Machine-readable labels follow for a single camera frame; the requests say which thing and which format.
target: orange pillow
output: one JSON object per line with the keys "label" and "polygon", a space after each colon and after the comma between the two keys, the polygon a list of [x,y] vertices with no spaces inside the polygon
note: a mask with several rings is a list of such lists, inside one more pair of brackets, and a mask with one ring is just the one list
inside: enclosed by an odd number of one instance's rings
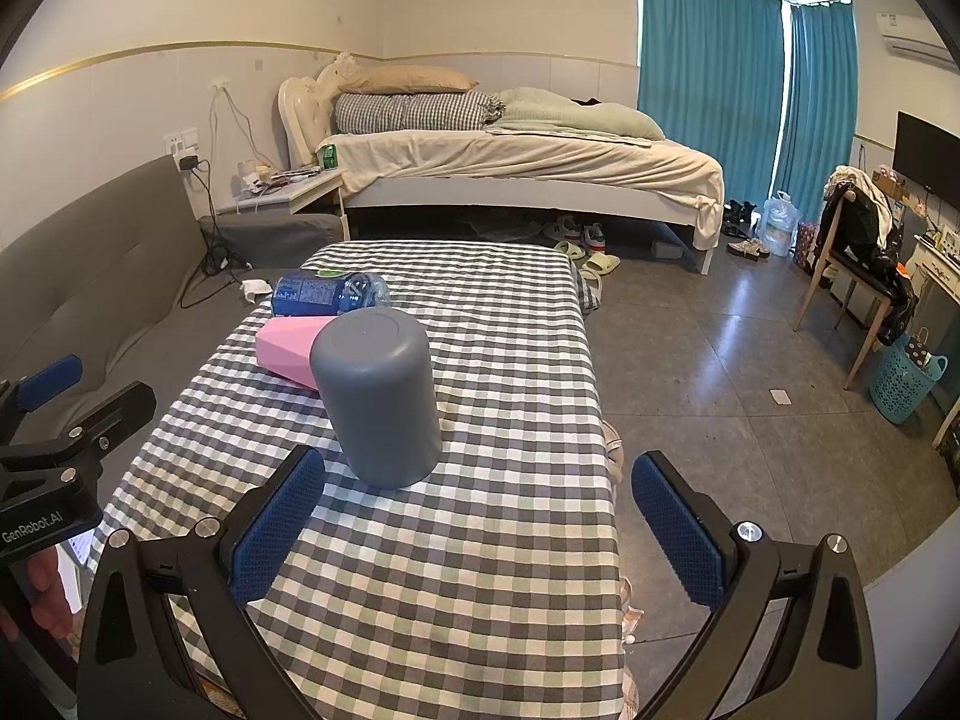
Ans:
{"label": "orange pillow", "polygon": [[354,95],[419,95],[469,92],[479,83],[467,74],[430,65],[380,65],[361,68],[340,86]]}

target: gold wall trim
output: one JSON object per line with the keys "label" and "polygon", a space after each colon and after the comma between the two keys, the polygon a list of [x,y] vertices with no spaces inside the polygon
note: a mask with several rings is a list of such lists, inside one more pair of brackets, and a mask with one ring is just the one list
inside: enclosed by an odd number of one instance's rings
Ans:
{"label": "gold wall trim", "polygon": [[[90,56],[87,59],[78,59],[76,62],[70,62],[66,65],[61,65],[51,70],[44,71],[43,73],[38,73],[35,76],[30,77],[30,79],[25,79],[19,83],[13,84],[13,86],[8,87],[8,89],[0,92],[0,103],[3,103],[4,100],[8,100],[14,95],[18,95],[20,92],[30,89],[32,86],[37,86],[37,84],[42,83],[43,81],[55,79],[57,76],[63,76],[64,74],[72,73],[72,71],[75,70],[82,70],[83,68],[93,67],[94,65],[99,65],[104,62],[110,62],[114,59],[123,59],[127,56],[141,55],[141,53],[171,52],[172,50],[180,49],[210,49],[210,47],[289,49],[298,50],[299,52],[333,53],[333,55],[337,55],[341,51],[341,49],[329,49],[328,47],[323,46],[305,46],[301,45],[300,43],[277,43],[269,40],[191,40],[181,43],[157,43],[152,46],[138,46],[134,47],[133,49],[119,50],[118,52],[101,53],[97,56]],[[604,65],[616,65],[617,67],[630,68],[632,70],[637,69],[637,65],[627,64],[626,62],[610,62],[606,59],[594,59],[588,56],[558,55],[558,53],[542,52],[441,52],[412,53],[411,55],[406,56],[389,57],[373,56],[368,55],[367,53],[354,53],[353,55],[359,57],[360,59],[372,59],[377,62],[405,62],[410,59],[431,59],[440,56],[548,56],[551,58],[555,57],[557,59],[577,59],[582,62],[599,62]]]}
{"label": "gold wall trim", "polygon": [[893,148],[892,146],[887,146],[886,143],[880,143],[880,141],[875,141],[873,138],[868,138],[866,135],[854,135],[854,138],[857,138],[859,141],[863,141],[864,143],[870,143],[873,146],[886,148],[887,151],[896,151],[896,148]]}

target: bed frame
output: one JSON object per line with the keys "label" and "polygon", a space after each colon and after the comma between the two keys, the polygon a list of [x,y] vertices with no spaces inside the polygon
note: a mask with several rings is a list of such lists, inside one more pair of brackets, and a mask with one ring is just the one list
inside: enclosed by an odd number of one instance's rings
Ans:
{"label": "bed frame", "polygon": [[[315,164],[315,150],[332,132],[332,100],[339,85],[356,70],[348,53],[341,53],[317,79],[287,79],[280,86],[277,107],[287,132],[290,167]],[[654,191],[627,189],[581,181],[539,178],[379,178],[344,200],[344,207],[378,208],[398,205],[481,205],[546,208],[616,217],[646,218],[676,225],[675,231],[707,275],[713,248],[693,247],[697,210]]]}

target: checkered tablecloth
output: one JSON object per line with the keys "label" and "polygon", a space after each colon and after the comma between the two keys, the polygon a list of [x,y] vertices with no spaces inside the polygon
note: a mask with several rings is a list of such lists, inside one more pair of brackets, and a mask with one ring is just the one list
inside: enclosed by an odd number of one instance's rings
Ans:
{"label": "checkered tablecloth", "polygon": [[[382,274],[430,338],[443,459],[360,483],[315,392],[256,365],[254,310],[171,406],[104,512],[107,534],[223,517],[298,443],[328,480],[248,613],[325,718],[617,717],[613,498],[568,260],[526,245],[346,242],[311,266]],[[219,680],[196,621],[187,650]]]}

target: human hand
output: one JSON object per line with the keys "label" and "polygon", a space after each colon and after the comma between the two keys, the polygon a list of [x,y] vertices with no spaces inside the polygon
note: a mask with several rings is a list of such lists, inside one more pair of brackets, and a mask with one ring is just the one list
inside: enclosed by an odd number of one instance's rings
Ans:
{"label": "human hand", "polygon": [[[54,638],[66,638],[73,630],[73,613],[66,601],[64,582],[56,564],[56,547],[47,547],[27,558],[27,576],[37,591],[31,603],[34,622]],[[20,632],[11,616],[0,607],[0,630],[8,641],[16,641]]]}

